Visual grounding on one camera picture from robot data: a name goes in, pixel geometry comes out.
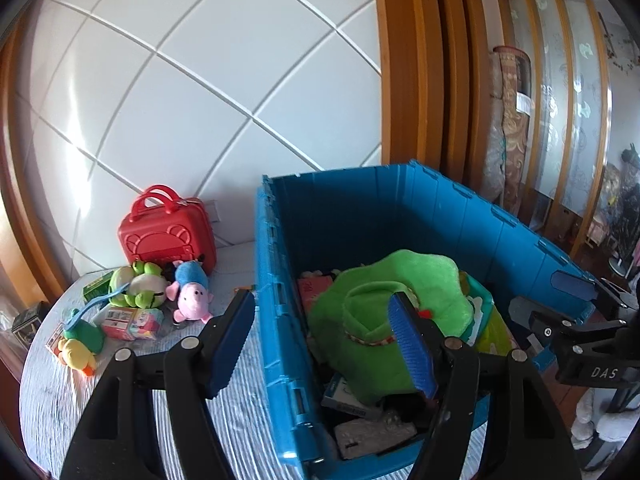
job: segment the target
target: green plush hat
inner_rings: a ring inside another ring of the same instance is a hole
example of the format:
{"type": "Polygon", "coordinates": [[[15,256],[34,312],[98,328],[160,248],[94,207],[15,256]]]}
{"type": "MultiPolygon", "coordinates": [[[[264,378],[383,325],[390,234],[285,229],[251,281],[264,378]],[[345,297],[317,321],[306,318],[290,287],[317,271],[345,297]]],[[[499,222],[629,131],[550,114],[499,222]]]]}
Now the green plush hat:
{"type": "Polygon", "coordinates": [[[386,314],[395,292],[431,311],[445,336],[461,336],[473,319],[458,268],[446,256],[400,250],[340,273],[318,297],[308,325],[322,356],[363,404],[415,391],[386,314]]]}

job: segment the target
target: green and white stuffed animal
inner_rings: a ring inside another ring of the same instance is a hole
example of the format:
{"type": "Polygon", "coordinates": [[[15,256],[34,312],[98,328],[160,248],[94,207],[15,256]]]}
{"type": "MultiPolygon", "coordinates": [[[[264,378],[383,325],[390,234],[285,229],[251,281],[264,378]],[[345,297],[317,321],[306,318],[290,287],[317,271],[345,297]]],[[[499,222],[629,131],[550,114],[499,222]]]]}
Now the green and white stuffed animal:
{"type": "Polygon", "coordinates": [[[157,308],[166,300],[165,289],[169,285],[156,264],[136,261],[130,267],[120,267],[113,272],[109,282],[109,292],[125,283],[130,283],[125,294],[111,298],[114,306],[157,308]]]}

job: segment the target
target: pig ear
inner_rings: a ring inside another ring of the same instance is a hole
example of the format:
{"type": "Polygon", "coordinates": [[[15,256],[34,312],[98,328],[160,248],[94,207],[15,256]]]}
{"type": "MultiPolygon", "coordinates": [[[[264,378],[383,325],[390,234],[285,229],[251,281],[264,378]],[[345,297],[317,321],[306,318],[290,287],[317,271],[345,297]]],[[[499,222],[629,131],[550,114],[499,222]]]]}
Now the pig ear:
{"type": "Polygon", "coordinates": [[[166,296],[169,298],[170,301],[175,300],[176,296],[178,295],[179,288],[180,288],[180,283],[173,282],[164,290],[166,293],[166,296]]]}

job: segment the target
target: white tiled wall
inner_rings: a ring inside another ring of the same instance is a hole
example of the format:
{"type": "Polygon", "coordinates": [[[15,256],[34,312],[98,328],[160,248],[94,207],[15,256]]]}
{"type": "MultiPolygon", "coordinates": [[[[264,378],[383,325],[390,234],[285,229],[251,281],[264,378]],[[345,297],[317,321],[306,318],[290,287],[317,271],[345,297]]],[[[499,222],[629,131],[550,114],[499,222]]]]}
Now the white tiled wall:
{"type": "Polygon", "coordinates": [[[136,194],[254,236],[262,174],[380,161],[375,0],[36,0],[16,87],[25,174],[63,271],[125,259],[136,194]]]}

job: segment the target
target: white plush toy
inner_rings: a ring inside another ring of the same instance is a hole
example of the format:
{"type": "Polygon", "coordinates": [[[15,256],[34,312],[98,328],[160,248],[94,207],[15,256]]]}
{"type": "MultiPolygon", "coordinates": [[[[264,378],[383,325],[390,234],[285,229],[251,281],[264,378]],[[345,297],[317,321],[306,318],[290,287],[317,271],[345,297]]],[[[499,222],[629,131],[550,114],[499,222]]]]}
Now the white plush toy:
{"type": "MultiPolygon", "coordinates": [[[[640,395],[629,403],[628,409],[621,413],[607,413],[613,390],[590,388],[575,407],[575,420],[571,427],[571,442],[574,449],[584,449],[593,440],[595,432],[605,442],[620,443],[620,449],[640,418],[640,395]]],[[[595,471],[583,471],[583,480],[595,480],[609,465],[615,452],[602,468],[595,471]]]]}

